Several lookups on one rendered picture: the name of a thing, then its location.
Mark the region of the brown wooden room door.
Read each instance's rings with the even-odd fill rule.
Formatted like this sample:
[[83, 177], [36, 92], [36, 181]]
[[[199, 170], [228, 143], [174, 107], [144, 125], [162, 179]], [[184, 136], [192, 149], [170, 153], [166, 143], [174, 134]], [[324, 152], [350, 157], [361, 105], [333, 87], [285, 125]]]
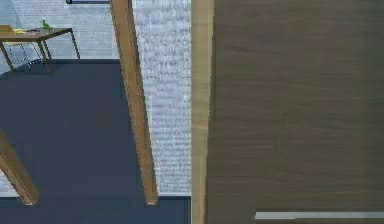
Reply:
[[191, 3], [191, 224], [384, 224], [384, 0]]

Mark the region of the yellow object on table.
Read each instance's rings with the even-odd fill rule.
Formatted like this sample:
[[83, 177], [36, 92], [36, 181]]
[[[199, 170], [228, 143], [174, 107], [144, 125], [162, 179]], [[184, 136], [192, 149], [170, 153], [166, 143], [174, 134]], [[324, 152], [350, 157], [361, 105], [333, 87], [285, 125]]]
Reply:
[[25, 34], [23, 29], [14, 29], [10, 25], [0, 24], [0, 34]]

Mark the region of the grey metal chair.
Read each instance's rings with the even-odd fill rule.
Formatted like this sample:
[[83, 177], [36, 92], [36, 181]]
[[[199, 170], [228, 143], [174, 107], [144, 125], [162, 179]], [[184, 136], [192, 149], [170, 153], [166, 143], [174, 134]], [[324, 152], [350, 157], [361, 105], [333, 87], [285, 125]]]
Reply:
[[28, 49], [33, 49], [38, 58], [42, 59], [37, 48], [32, 42], [5, 42], [5, 46], [13, 65], [25, 63], [27, 68], [31, 69], [33, 61], [27, 53]]

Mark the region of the dark framed wall picture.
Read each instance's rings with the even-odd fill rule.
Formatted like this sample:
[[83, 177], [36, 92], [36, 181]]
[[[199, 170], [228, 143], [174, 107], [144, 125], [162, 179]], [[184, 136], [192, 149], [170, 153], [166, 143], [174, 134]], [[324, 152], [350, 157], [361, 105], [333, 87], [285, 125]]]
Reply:
[[65, 0], [67, 4], [109, 4], [109, 0]]

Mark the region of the tan wooden doorway frame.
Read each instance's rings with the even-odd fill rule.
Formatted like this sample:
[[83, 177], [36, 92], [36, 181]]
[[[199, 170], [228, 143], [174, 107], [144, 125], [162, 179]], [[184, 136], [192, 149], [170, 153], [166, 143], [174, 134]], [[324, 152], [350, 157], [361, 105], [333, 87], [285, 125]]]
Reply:
[[[141, 171], [145, 202], [158, 203], [158, 191], [151, 151], [148, 119], [134, 24], [132, 0], [108, 0], [118, 46], [119, 60], [125, 93], [131, 117], [136, 152]], [[23, 204], [30, 206], [38, 202], [40, 193], [26, 172], [19, 157], [0, 130], [0, 171], [17, 193]]]

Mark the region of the brown wooden table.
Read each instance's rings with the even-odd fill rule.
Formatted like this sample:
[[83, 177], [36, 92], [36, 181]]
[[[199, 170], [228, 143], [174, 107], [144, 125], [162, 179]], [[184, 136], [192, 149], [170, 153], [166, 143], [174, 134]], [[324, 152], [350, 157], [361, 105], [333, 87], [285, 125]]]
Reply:
[[23, 42], [33, 42], [38, 45], [38, 48], [40, 50], [40, 53], [42, 55], [43, 64], [48, 72], [48, 74], [53, 77], [54, 74], [50, 68], [49, 60], [52, 59], [50, 51], [47, 47], [46, 41], [51, 38], [55, 38], [64, 34], [69, 33], [72, 38], [72, 43], [74, 45], [75, 53], [77, 56], [77, 59], [80, 59], [80, 53], [79, 49], [76, 43], [76, 39], [73, 33], [72, 28], [51, 28], [49, 31], [45, 31], [44, 29], [40, 29], [38, 32], [26, 32], [26, 33], [20, 33], [16, 34], [14, 31], [9, 32], [0, 32], [0, 50], [7, 62], [7, 65], [9, 69], [15, 73], [16, 69], [13, 66], [13, 63], [11, 62], [9, 55], [7, 51], [5, 50], [4, 43], [5, 42], [14, 42], [17, 44], [23, 43]]

